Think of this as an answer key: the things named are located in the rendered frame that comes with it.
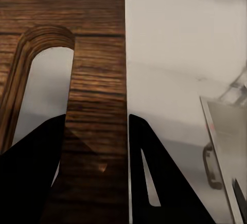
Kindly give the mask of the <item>parer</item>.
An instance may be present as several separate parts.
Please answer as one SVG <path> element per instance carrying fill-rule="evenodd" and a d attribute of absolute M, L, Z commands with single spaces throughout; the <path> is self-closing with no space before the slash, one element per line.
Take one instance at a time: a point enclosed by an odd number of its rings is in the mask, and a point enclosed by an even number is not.
<path fill-rule="evenodd" d="M 247 201 L 244 198 L 244 195 L 242 193 L 242 190 L 241 190 L 237 180 L 235 180 L 235 192 L 236 192 L 239 205 L 241 207 L 243 216 L 244 216 L 246 224 L 247 224 Z"/>

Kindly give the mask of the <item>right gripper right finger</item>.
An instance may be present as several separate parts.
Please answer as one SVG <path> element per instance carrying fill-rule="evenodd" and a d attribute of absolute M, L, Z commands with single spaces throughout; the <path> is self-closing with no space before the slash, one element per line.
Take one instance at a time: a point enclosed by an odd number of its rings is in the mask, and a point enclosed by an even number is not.
<path fill-rule="evenodd" d="M 133 224 L 215 224 L 149 123 L 129 116 Z M 141 149 L 161 206 L 149 203 Z"/>

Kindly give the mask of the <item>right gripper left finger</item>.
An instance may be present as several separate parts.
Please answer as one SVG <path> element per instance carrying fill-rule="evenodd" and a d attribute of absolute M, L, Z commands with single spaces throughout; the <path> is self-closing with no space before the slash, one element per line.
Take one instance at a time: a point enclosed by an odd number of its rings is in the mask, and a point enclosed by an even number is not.
<path fill-rule="evenodd" d="M 48 119 L 0 156 L 0 224 L 39 224 L 59 168 L 65 117 Z"/>

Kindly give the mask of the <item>cutting board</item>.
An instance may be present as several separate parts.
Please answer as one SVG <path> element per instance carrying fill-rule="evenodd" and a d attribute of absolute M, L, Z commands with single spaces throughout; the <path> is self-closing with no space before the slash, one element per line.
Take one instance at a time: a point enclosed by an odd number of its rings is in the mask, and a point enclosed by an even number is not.
<path fill-rule="evenodd" d="M 39 224 L 129 224 L 125 0 L 0 0 L 0 156 L 32 60 L 74 50 L 61 157 Z"/>

